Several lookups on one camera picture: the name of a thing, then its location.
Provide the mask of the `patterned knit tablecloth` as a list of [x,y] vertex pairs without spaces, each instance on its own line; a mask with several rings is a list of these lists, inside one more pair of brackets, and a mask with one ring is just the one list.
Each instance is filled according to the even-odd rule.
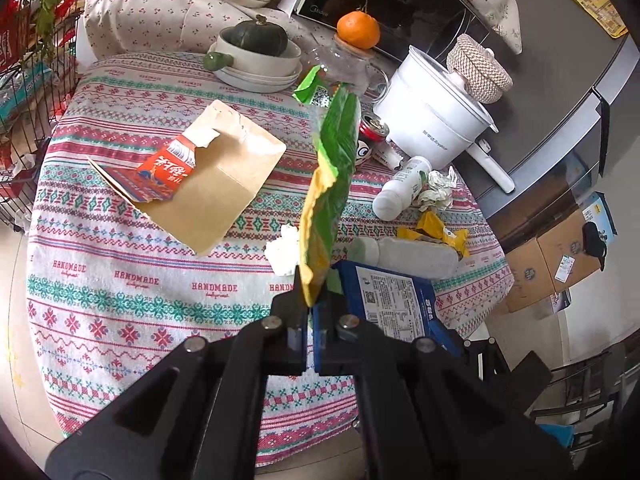
[[[234,90],[204,70],[202,54],[125,53],[96,62],[54,129],[40,172],[26,266],[26,300],[43,388],[64,434],[71,434],[190,335],[234,335],[268,314],[271,298],[293,286],[264,256],[267,240],[298,225],[317,165],[314,120],[291,91],[260,96]],[[91,168],[129,168],[221,100],[284,142],[278,166],[209,256],[196,256],[134,211]],[[371,210],[390,170],[366,162],[354,175],[333,259],[355,236],[391,237],[415,226],[407,209],[395,223]],[[468,230],[453,278],[434,283],[439,319],[470,336],[508,294],[514,277],[462,177],[447,228]],[[355,389],[346,377],[270,378],[258,466],[284,460],[352,426]]]

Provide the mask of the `small white paper packet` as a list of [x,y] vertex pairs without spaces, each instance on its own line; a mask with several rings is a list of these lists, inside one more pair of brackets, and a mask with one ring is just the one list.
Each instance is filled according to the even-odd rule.
[[375,145],[372,158],[389,170],[398,171],[405,165],[406,153],[393,142],[380,142]]

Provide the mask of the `black microwave oven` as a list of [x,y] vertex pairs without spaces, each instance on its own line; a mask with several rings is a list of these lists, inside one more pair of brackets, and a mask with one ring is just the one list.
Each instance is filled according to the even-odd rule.
[[355,10],[378,21],[381,38],[375,49],[397,61],[413,46],[444,64],[457,36],[484,42],[491,34],[466,0],[296,0],[293,8],[302,18],[332,28]]

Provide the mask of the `yellow snack wrapper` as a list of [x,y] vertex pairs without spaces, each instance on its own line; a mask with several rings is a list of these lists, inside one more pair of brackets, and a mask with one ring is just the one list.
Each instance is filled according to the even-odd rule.
[[414,228],[400,226],[396,236],[401,240],[423,240],[439,242],[454,249],[460,258],[469,257],[466,246],[469,231],[467,229],[450,230],[434,211],[425,211]]

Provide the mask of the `red cartoon drink can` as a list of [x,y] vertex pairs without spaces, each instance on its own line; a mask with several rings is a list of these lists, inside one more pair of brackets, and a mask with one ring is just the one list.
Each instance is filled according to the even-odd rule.
[[381,118],[373,113],[364,113],[359,124],[355,166],[358,167],[368,160],[376,146],[385,141],[389,133],[388,125]]

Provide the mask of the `stacked white plates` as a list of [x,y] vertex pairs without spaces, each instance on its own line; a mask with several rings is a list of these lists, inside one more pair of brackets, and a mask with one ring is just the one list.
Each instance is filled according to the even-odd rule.
[[215,75],[234,88],[254,93],[276,93],[295,84],[302,70],[303,65],[298,62],[294,72],[286,76],[255,75],[232,67],[216,70]]

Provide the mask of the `grey refrigerator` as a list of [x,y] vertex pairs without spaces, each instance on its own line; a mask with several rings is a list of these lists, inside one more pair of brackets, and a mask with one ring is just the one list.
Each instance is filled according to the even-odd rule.
[[485,44],[514,86],[489,107],[490,154],[510,194],[467,154],[454,164],[506,252],[568,216],[638,138],[639,49],[613,39],[574,0],[516,0],[523,51]]

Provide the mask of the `glass teapot with wooden lid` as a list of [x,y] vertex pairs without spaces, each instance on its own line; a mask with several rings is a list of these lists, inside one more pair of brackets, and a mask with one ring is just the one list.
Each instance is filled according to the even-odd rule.
[[344,84],[368,103],[384,99],[390,86],[390,78],[373,58],[370,51],[351,46],[337,34],[330,44],[319,44],[309,53],[311,64],[320,65],[328,81]]

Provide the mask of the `dark green pumpkin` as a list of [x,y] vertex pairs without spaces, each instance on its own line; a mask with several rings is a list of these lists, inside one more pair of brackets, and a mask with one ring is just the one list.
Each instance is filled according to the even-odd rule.
[[242,21],[229,32],[230,44],[243,50],[263,55],[280,56],[288,46],[286,31],[257,14],[252,20]]

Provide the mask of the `green yellow snack bag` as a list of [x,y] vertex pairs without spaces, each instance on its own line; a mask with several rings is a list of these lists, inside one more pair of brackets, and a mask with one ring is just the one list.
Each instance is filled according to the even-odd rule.
[[361,106],[358,96],[346,84],[329,81],[320,65],[311,67],[293,96],[311,108],[316,120],[312,144],[317,167],[298,228],[299,279],[306,305],[312,307],[330,270],[338,222],[355,172]]

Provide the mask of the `floral white cloth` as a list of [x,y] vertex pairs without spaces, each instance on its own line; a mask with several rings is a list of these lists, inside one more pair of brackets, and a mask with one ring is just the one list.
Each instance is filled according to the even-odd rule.
[[223,29],[258,14],[284,28],[305,53],[334,36],[331,29],[280,10],[224,0],[87,0],[84,23],[93,54],[109,58],[137,51],[204,53]]

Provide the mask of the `crumpled white paper wrapper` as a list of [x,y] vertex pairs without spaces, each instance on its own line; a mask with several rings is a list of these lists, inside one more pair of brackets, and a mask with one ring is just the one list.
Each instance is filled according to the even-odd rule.
[[453,166],[449,166],[446,172],[432,170],[428,173],[426,185],[413,200],[413,206],[420,211],[427,209],[443,211],[448,209],[454,198],[454,190],[458,186],[458,174]]

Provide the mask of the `brown cardboard box on floor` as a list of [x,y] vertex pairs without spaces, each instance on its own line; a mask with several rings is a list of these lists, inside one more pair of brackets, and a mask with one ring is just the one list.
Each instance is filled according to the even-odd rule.
[[509,313],[566,292],[604,269],[608,244],[593,220],[576,210],[548,231],[506,255],[514,284],[506,296]]

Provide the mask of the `white yogurt bottle with label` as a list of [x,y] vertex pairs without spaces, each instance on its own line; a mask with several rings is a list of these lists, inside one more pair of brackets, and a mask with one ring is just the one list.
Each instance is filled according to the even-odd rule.
[[422,192],[431,171],[432,165],[425,157],[410,158],[375,196],[372,202],[374,214],[383,221],[395,220]]

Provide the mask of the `blue paper package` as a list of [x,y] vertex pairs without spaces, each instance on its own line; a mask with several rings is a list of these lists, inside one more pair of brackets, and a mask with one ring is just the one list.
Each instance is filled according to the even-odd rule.
[[311,308],[314,370],[320,375],[390,373],[397,359],[425,353],[464,361],[463,339],[439,321],[426,278],[341,260],[329,270]]

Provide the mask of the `large orange mandarin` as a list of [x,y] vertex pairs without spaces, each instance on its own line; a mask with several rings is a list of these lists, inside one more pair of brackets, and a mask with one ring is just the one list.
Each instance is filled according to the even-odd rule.
[[361,10],[343,15],[338,20],[336,29],[341,40],[360,50],[372,49],[381,37],[378,21]]

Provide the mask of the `yellow sticker on fridge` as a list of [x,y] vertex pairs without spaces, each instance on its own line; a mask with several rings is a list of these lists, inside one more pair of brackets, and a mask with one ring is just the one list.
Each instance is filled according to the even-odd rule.
[[589,14],[612,39],[623,37],[628,32],[620,14],[611,0],[573,0]]

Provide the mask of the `torn brown cardboard box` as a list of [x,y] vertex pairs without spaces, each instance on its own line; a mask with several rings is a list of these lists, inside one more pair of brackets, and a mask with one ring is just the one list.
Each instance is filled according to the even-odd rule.
[[136,168],[90,160],[121,198],[198,255],[207,255],[254,200],[285,144],[216,100]]

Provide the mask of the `frosted white plastic bottle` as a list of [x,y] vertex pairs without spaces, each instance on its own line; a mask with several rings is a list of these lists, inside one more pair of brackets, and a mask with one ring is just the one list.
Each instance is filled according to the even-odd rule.
[[395,237],[356,237],[346,255],[353,262],[428,280],[451,278],[459,264],[458,253],[446,244]]

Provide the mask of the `woven beige lidded basket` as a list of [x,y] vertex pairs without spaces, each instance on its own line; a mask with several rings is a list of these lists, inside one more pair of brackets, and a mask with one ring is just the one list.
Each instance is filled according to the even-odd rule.
[[464,80],[464,90],[482,104],[498,102],[513,87],[509,73],[496,60],[491,49],[471,36],[460,35],[447,54],[447,70]]

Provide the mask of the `white electric cooking pot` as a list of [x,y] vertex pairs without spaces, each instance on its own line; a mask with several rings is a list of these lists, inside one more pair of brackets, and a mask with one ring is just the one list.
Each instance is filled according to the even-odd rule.
[[509,194],[515,183],[478,138],[497,125],[488,110],[464,90],[464,79],[411,46],[374,106],[390,129],[387,140],[407,155],[426,158],[441,170],[468,153]]

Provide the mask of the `white tissue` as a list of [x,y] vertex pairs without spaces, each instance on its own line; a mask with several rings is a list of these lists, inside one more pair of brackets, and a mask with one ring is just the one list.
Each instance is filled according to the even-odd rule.
[[293,276],[299,262],[299,232],[296,226],[281,226],[280,235],[266,244],[264,254],[274,274]]

